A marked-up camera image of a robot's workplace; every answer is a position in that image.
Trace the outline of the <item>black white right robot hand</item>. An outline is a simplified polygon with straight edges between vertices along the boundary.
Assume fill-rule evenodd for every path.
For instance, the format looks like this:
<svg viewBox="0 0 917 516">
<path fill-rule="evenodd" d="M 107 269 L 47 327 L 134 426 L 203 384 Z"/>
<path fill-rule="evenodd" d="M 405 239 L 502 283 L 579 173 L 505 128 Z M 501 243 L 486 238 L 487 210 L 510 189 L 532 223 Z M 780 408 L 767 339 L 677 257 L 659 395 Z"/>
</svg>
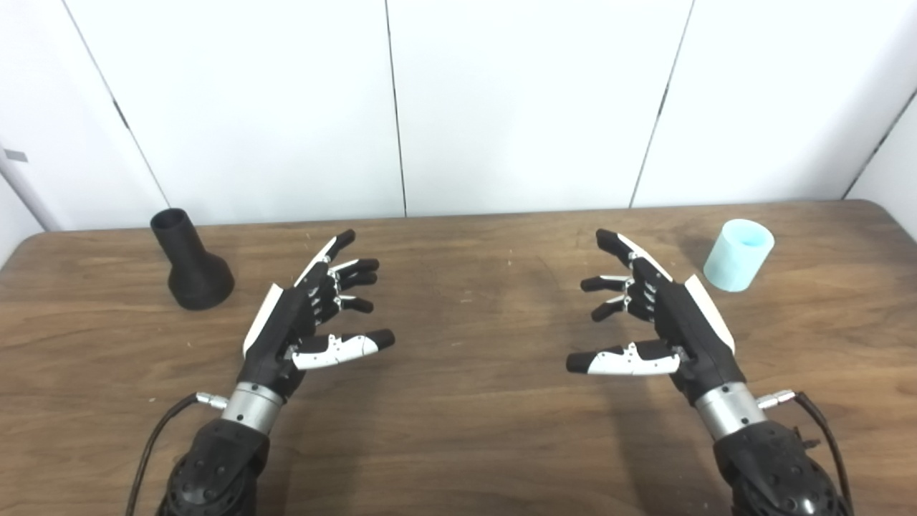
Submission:
<svg viewBox="0 0 917 516">
<path fill-rule="evenodd" d="M 583 279 L 580 288 L 584 292 L 608 290 L 616 294 L 592 311 L 592 320 L 629 314 L 651 324 L 656 336 L 570 353 L 567 371 L 604 376 L 667 375 L 691 406 L 711 390 L 747 382 L 736 359 L 734 337 L 698 277 L 675 281 L 645 249 L 622 233 L 597 229 L 595 236 L 598 247 L 622 262 L 629 274 Z"/>
</svg>

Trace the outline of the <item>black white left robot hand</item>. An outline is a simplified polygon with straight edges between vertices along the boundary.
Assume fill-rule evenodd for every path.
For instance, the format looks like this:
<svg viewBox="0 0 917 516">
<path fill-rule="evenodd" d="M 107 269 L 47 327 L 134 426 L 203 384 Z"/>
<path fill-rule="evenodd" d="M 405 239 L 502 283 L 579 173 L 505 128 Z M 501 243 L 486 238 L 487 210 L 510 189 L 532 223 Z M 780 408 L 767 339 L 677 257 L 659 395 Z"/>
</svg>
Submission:
<svg viewBox="0 0 917 516">
<path fill-rule="evenodd" d="M 243 343 L 244 362 L 239 383 L 249 383 L 278 395 L 294 395 L 307 371 L 341 365 L 374 355 L 395 343 L 392 330 L 321 334 L 319 327 L 341 312 L 369 314 L 369 300 L 348 296 L 346 290 L 373 285 L 380 262 L 358 259 L 335 265 L 342 249 L 353 244 L 356 232 L 344 231 L 324 245 L 294 284 L 272 284 Z"/>
</svg>

